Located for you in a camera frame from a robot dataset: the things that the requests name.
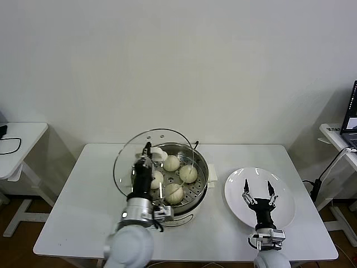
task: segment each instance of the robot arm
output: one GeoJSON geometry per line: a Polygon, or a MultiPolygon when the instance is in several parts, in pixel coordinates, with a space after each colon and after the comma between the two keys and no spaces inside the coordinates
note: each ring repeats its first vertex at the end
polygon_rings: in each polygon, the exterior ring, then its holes
{"type": "Polygon", "coordinates": [[[290,268],[290,262],[278,251],[282,248],[285,240],[283,230],[278,230],[271,217],[271,211],[276,207],[275,201],[278,198],[275,195],[273,186],[268,182],[269,199],[254,198],[249,192],[248,181],[245,180],[242,197],[248,207],[255,212],[257,216],[257,225],[255,232],[248,238],[248,243],[258,250],[258,256],[254,260],[254,267],[257,268],[290,268]]]}
{"type": "Polygon", "coordinates": [[[107,238],[104,255],[105,268],[141,268],[153,254],[153,238],[147,227],[154,225],[163,231],[160,222],[173,219],[170,206],[154,207],[150,195],[153,180],[151,143],[148,142],[133,165],[135,180],[133,191],[127,196],[115,233],[107,238]]]}

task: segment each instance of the white wall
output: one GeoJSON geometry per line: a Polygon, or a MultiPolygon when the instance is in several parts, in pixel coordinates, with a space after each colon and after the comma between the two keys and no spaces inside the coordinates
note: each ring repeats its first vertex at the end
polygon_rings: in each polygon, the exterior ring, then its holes
{"type": "Polygon", "coordinates": [[[353,0],[2,1],[0,109],[48,122],[75,157],[162,126],[203,143],[281,143],[315,176],[320,152],[335,152],[317,128],[342,120],[357,78],[356,10],[353,0]]]}

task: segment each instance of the power cord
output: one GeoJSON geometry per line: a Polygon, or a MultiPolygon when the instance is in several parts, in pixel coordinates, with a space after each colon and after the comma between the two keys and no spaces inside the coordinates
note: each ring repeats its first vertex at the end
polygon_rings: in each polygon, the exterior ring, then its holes
{"type": "Polygon", "coordinates": [[[152,223],[156,229],[160,228],[160,233],[163,232],[163,226],[155,219],[155,211],[158,210],[158,206],[154,205],[151,212],[152,223]]]}
{"type": "MultiPolygon", "coordinates": [[[[155,263],[155,264],[150,264],[149,266],[146,266],[146,268],[150,268],[150,267],[152,267],[152,266],[154,266],[154,265],[164,264],[164,263],[165,263],[165,261],[160,261],[160,262],[157,262],[157,263],[155,263]]],[[[210,262],[209,264],[206,264],[206,265],[202,266],[201,268],[205,268],[205,267],[207,267],[207,266],[209,266],[209,265],[211,265],[211,264],[216,265],[216,266],[221,267],[221,268],[225,268],[225,267],[222,266],[221,264],[216,264],[215,262],[210,262]]]]}
{"type": "Polygon", "coordinates": [[[310,197],[313,202],[316,201],[317,195],[319,194],[320,188],[322,183],[326,180],[328,177],[329,173],[331,172],[332,168],[337,164],[338,161],[344,157],[344,155],[350,153],[350,152],[357,152],[356,149],[352,149],[349,147],[343,148],[339,153],[335,156],[335,158],[332,160],[332,162],[329,163],[327,168],[321,173],[318,179],[315,180],[315,182],[309,181],[309,180],[304,180],[303,182],[307,182],[312,184],[312,190],[310,192],[310,197]]]}
{"type": "MultiPolygon", "coordinates": [[[[251,243],[250,237],[248,237],[248,244],[249,244],[252,248],[254,248],[255,250],[257,249],[257,247],[251,243]]],[[[275,244],[275,243],[274,243],[274,246],[267,247],[267,248],[262,248],[262,251],[273,250],[274,248],[276,248],[276,244],[275,244]]]]}
{"type": "Polygon", "coordinates": [[[334,244],[334,245],[346,256],[346,258],[351,262],[352,266],[354,268],[357,268],[357,266],[353,263],[353,261],[350,259],[350,257],[346,254],[346,252],[342,248],[340,248],[339,245],[337,245],[337,244],[334,244]]]}
{"type": "Polygon", "coordinates": [[[17,152],[18,149],[20,149],[20,147],[21,147],[21,142],[22,142],[21,138],[0,138],[0,141],[7,141],[7,140],[19,140],[17,149],[12,152],[0,152],[0,155],[13,154],[14,152],[17,152]]]}

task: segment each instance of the steamed bun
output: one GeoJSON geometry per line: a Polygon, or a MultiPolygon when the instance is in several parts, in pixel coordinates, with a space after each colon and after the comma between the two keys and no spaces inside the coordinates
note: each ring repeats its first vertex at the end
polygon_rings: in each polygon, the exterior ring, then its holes
{"type": "Polygon", "coordinates": [[[197,179],[197,169],[192,165],[180,169],[180,179],[185,183],[193,183],[197,179]]]}
{"type": "Polygon", "coordinates": [[[158,189],[160,187],[160,183],[163,183],[163,175],[160,171],[154,171],[154,180],[151,182],[150,188],[152,190],[158,189]]]}
{"type": "Polygon", "coordinates": [[[163,168],[166,171],[176,171],[180,167],[180,160],[176,155],[169,155],[163,163],[163,168]]]}
{"type": "Polygon", "coordinates": [[[184,190],[177,183],[171,183],[165,187],[165,199],[170,204],[177,204],[184,198],[184,190]]]}

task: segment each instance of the white table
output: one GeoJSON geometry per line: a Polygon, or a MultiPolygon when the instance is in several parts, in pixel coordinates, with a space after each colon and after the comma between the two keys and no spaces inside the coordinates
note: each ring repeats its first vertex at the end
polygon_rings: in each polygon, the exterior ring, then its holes
{"type": "MultiPolygon", "coordinates": [[[[7,125],[7,134],[3,138],[21,138],[21,145],[18,151],[0,155],[0,180],[16,181],[20,178],[20,173],[23,171],[26,174],[25,179],[29,180],[31,188],[49,205],[53,206],[56,200],[55,194],[45,185],[36,173],[24,161],[27,154],[32,150],[35,144],[39,141],[42,135],[47,130],[46,123],[4,123],[7,125]]],[[[17,147],[18,141],[4,140],[0,141],[0,152],[7,152],[17,147]]],[[[3,195],[0,199],[5,204],[9,200],[3,195]]],[[[10,224],[6,228],[3,236],[11,237],[16,230],[20,221],[45,222],[48,214],[45,213],[26,213],[26,209],[31,204],[31,200],[26,199],[22,202],[10,224]]]]}
{"type": "MultiPolygon", "coordinates": [[[[340,151],[343,148],[350,147],[350,145],[344,141],[340,135],[341,124],[322,124],[320,126],[320,131],[325,135],[328,142],[333,144],[335,148],[340,151]]],[[[357,171],[357,153],[350,153],[344,156],[344,159],[351,165],[351,167],[357,171]]],[[[315,204],[318,210],[322,209],[327,205],[331,199],[337,196],[342,190],[346,190],[346,187],[343,187],[345,182],[350,185],[347,186],[348,191],[351,193],[357,192],[357,186],[355,180],[353,180],[356,173],[353,173],[350,176],[340,175],[338,178],[326,178],[324,184],[327,186],[321,189],[319,197],[317,198],[315,204]]],[[[332,213],[334,214],[336,221],[326,222],[326,228],[329,231],[343,230],[351,242],[352,246],[357,247],[357,235],[352,231],[353,229],[348,224],[348,221],[343,216],[342,212],[337,207],[330,207],[332,213]]],[[[357,202],[350,206],[350,210],[357,209],[357,202]]]]}
{"type": "MultiPolygon", "coordinates": [[[[112,170],[122,145],[84,147],[33,248],[35,254],[63,258],[103,258],[103,246],[126,205],[115,187],[112,170]]],[[[336,248],[292,161],[281,145],[199,145],[218,176],[208,189],[197,217],[183,226],[152,229],[153,260],[245,262],[257,252],[248,243],[252,229],[233,216],[223,197],[224,183],[234,170],[256,166],[283,179],[293,192],[296,216],[285,229],[282,252],[291,261],[332,260],[336,248]]],[[[71,262],[85,267],[79,259],[71,262]]]]}

